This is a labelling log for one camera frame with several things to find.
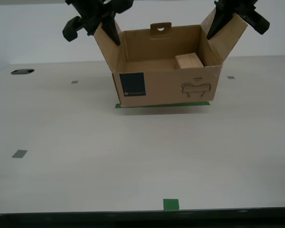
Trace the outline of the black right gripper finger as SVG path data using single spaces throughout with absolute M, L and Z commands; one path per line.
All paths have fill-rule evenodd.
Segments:
M 214 37 L 233 17 L 236 3 L 234 1 L 214 1 L 216 12 L 207 34 L 207 39 Z
M 255 10 L 237 11 L 237 14 L 260 35 L 265 34 L 270 27 L 270 22 Z

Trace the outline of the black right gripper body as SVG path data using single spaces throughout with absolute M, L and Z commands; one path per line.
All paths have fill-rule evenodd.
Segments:
M 237 14 L 248 14 L 253 12 L 258 0 L 215 0 L 216 8 L 220 11 Z

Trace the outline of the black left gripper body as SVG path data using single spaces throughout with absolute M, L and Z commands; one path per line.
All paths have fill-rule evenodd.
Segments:
M 67 5 L 73 6 L 79 13 L 79 17 L 85 20 L 83 29 L 89 36 L 93 36 L 105 13 L 110 11 L 121 14 L 132 7 L 132 0 L 66 0 Z

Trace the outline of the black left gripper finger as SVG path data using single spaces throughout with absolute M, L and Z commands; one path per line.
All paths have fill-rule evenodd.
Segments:
M 63 36 L 68 41 L 71 42 L 78 37 L 78 31 L 85 26 L 85 20 L 79 16 L 76 16 L 69 20 L 65 27 L 63 28 Z
M 115 24 L 115 15 L 116 13 L 113 11 L 110 11 L 108 13 L 105 13 L 102 16 L 101 23 L 102 23 L 102 29 L 104 32 L 108 35 L 108 37 L 116 44 L 120 45 L 120 38 L 118 36 L 116 24 Z

